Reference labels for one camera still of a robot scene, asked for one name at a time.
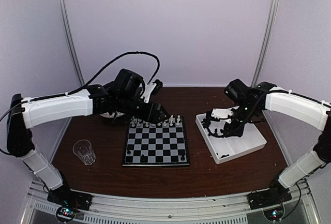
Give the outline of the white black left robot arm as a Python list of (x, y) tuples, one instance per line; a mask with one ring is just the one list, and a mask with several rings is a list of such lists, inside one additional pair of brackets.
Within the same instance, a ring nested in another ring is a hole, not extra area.
[(13, 95), (7, 118), (6, 155), (25, 163), (62, 205), (74, 201), (65, 177), (42, 155), (32, 140), (31, 128), (65, 118), (105, 113), (123, 113), (148, 123), (158, 124), (169, 117), (162, 104), (150, 100), (162, 88), (161, 81), (144, 83), (143, 78), (121, 69), (114, 81), (105, 85), (86, 85), (74, 93), (37, 98)]

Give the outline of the white plastic tray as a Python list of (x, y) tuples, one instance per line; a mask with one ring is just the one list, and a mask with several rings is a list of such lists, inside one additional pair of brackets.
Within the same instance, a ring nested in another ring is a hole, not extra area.
[(214, 138), (208, 136), (207, 129), (204, 129), (201, 121), (206, 114), (198, 114), (195, 123), (209, 149), (209, 152), (216, 164), (228, 162), (262, 149), (267, 141), (254, 124), (245, 125), (242, 137)]

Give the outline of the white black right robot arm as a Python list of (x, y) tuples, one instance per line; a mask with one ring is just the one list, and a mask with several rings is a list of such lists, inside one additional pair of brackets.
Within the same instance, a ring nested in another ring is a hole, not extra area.
[(264, 111), (289, 117), (320, 132), (316, 144), (272, 180), (265, 193), (268, 203), (276, 204), (290, 187), (330, 163), (330, 103), (268, 82), (248, 87), (240, 79), (231, 81), (224, 93), (237, 106), (224, 125), (223, 136), (226, 138), (241, 137), (245, 125)]

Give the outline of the left aluminium frame post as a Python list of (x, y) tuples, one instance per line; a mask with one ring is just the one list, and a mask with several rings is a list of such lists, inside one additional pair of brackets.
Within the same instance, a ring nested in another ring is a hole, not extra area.
[(73, 68), (75, 71), (75, 74), (78, 78), (80, 86), (83, 86), (85, 81), (83, 78), (82, 70), (79, 64), (79, 60), (77, 57), (77, 52), (76, 48), (74, 45), (74, 40), (70, 28), (70, 23), (69, 23), (69, 17), (68, 17), (68, 12), (67, 12), (67, 6), (66, 6), (66, 1), (65, 0), (58, 0), (59, 2), (59, 8), (61, 11), (61, 16), (62, 16), (62, 22), (63, 22), (63, 27), (64, 27), (64, 32), (65, 32), (65, 38), (70, 54), (71, 61), (73, 63)]

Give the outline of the black chess pieces pile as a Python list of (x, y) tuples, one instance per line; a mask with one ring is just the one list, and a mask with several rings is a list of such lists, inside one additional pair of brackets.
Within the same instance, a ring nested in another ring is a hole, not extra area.
[(203, 118), (201, 121), (201, 124), (204, 129), (207, 129), (210, 126), (210, 119), (209, 118)]

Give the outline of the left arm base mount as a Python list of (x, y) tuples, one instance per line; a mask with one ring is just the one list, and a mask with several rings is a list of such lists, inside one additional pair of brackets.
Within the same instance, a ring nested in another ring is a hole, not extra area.
[(57, 197), (55, 193), (48, 193), (47, 200), (59, 205), (55, 212), (55, 217), (62, 223), (72, 221), (81, 211), (88, 211), (93, 196), (88, 193), (72, 191), (69, 196), (64, 198)]

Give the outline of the black white chessboard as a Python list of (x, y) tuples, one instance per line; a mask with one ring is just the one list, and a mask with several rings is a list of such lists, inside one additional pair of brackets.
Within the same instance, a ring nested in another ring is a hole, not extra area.
[[(167, 127), (163, 123), (151, 124), (137, 119), (136, 126), (128, 125), (123, 155), (123, 167), (186, 167), (190, 166), (188, 140), (185, 119), (174, 116), (174, 123)], [(186, 153), (186, 160), (180, 160), (180, 154)], [(140, 162), (141, 156), (147, 157), (147, 162)]]

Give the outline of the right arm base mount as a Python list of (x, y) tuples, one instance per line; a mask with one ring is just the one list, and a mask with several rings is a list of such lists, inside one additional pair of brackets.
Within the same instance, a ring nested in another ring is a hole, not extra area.
[(251, 210), (262, 210), (264, 217), (271, 222), (280, 221), (285, 215), (284, 203), (292, 200), (290, 192), (280, 195), (271, 189), (253, 191), (247, 195)]

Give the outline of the floral ceramic plate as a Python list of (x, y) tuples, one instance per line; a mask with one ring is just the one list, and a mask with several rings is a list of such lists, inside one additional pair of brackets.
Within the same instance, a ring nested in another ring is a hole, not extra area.
[(116, 119), (116, 118), (122, 117), (124, 115), (125, 114), (121, 113), (121, 112), (112, 112), (112, 113), (106, 112), (106, 113), (101, 114), (100, 116), (104, 117), (104, 118)]

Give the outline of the clear drinking glass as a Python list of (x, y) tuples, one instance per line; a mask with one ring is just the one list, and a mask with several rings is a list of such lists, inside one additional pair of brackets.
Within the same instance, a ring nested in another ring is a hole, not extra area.
[(91, 166), (96, 161), (96, 155), (89, 140), (77, 141), (72, 151), (86, 166)]

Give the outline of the right aluminium frame post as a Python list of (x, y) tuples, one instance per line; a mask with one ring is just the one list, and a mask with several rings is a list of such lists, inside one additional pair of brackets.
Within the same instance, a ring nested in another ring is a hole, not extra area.
[(262, 68), (267, 56), (268, 46), (270, 43), (278, 6), (279, 6), (279, 0), (270, 0), (265, 32), (262, 40), (262, 45), (261, 45), (257, 65), (255, 67), (254, 75), (252, 78), (251, 86), (255, 86), (258, 84), (258, 80), (260, 78)]

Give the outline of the aluminium frame post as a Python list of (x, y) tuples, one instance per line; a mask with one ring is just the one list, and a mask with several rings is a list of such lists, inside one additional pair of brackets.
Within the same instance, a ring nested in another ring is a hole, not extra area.
[(61, 11), (61, 16), (62, 16), (62, 22), (63, 22), (63, 27), (64, 27), (64, 32), (65, 32), (65, 38), (70, 54), (71, 61), (73, 63), (73, 68), (75, 71), (75, 74), (78, 78), (80, 86), (83, 86), (85, 81), (83, 78), (82, 70), (79, 64), (79, 60), (77, 57), (77, 52), (76, 48), (74, 45), (74, 40), (70, 28), (70, 23), (69, 23), (69, 17), (68, 17), (68, 12), (67, 12), (67, 6), (66, 6), (66, 1), (65, 0), (58, 0), (59, 2), (59, 8)]
[(261, 45), (257, 65), (255, 67), (254, 75), (252, 78), (251, 86), (255, 86), (258, 84), (258, 80), (260, 78), (262, 68), (267, 56), (268, 46), (270, 43), (278, 6), (279, 6), (279, 0), (270, 0), (265, 32), (262, 40), (262, 45)]

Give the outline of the front aluminium rail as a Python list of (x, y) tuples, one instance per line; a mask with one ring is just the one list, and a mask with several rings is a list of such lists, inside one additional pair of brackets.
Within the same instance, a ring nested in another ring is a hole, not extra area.
[[(92, 194), (89, 210), (79, 210), (69, 223), (321, 223), (308, 186), (303, 186), (301, 192), (295, 210), (280, 221), (269, 221), (265, 216), (277, 205), (252, 210), (246, 192), (182, 199)], [(42, 188), (31, 187), (17, 223), (61, 223), (55, 216), (58, 207), (47, 201), (47, 194)]]

